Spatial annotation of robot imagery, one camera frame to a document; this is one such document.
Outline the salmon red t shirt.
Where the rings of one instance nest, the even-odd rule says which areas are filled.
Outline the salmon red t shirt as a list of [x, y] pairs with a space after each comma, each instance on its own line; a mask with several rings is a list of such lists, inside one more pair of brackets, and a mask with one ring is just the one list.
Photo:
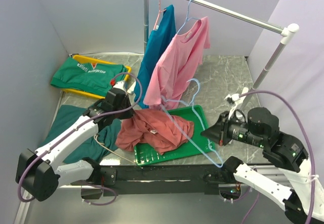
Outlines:
[[147, 143], [159, 154], [175, 150], [188, 141], [194, 133], [194, 122], [180, 116], [171, 116], [160, 110], [135, 110], [132, 118], [122, 120], [121, 130], [117, 135], [116, 146], [132, 152], [140, 143]]

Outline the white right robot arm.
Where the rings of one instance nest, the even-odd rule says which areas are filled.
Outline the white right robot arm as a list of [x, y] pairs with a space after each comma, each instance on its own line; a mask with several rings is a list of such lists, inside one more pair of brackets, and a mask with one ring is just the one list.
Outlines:
[[229, 157], [222, 167], [222, 178], [242, 182], [277, 204], [292, 223], [306, 223], [312, 206], [310, 223], [323, 223], [323, 187], [311, 176], [311, 160], [302, 142], [279, 129], [279, 119], [264, 107], [249, 110], [244, 121], [228, 111], [201, 136], [227, 145], [236, 140], [262, 149], [262, 155], [289, 181], [290, 187], [254, 171], [237, 157]]

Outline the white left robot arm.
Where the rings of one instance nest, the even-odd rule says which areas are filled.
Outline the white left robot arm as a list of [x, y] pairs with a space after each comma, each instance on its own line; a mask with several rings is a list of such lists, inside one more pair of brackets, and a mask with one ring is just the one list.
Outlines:
[[100, 182], [101, 167], [93, 159], [85, 157], [72, 164], [63, 161], [115, 119], [129, 119], [133, 115], [127, 92], [113, 87], [105, 98], [88, 107], [74, 124], [51, 142], [35, 151], [24, 150], [19, 156], [15, 179], [20, 201], [44, 201], [57, 188], [76, 181], [89, 185]]

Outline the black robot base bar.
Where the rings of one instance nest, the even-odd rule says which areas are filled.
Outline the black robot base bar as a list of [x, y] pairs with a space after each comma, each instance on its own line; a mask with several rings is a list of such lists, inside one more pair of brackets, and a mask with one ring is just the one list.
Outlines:
[[235, 201], [247, 194], [233, 176], [212, 164], [102, 166], [86, 182], [119, 195], [204, 193]]

